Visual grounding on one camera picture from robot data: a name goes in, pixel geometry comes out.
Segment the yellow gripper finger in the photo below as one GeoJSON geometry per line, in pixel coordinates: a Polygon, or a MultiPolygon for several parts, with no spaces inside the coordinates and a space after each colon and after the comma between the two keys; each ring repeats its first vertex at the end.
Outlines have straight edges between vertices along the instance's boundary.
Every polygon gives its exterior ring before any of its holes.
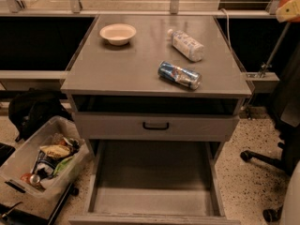
{"type": "Polygon", "coordinates": [[[276,17],[280,23],[291,22],[300,17],[300,0],[281,0],[276,10],[276,17]]]}

